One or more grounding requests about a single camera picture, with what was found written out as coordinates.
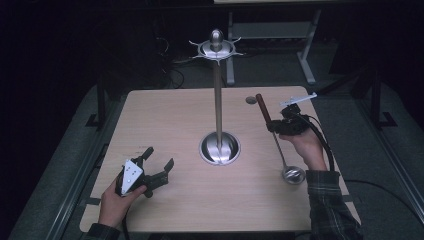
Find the dark background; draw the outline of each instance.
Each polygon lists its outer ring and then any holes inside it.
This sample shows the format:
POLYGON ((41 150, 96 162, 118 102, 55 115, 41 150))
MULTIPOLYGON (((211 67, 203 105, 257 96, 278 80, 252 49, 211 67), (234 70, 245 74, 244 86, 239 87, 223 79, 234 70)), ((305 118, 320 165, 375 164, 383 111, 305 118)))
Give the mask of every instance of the dark background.
MULTIPOLYGON (((141 7, 149 2, 157 5, 161 1, 124 1, 141 7)), ((324 9, 315 40, 335 38, 340 42, 332 68, 335 73, 349 73, 371 60, 424 128, 420 104, 424 90, 420 74, 424 66, 423 3, 387 2, 390 4, 324 9)), ((125 16, 117 13, 120 11, 87 11, 98 6, 96 1, 0 3, 0 238, 6 238, 13 228, 80 101, 99 76, 104 77, 112 98, 131 89, 160 88, 160 69, 169 59, 181 52, 194 55, 188 40, 204 41, 212 28, 225 29, 227 22, 226 12, 221 10, 185 14, 130 11, 125 16), (161 46, 155 36, 172 43, 174 56, 157 56, 161 46)), ((247 20, 278 15, 277 10, 242 13, 247 20)))

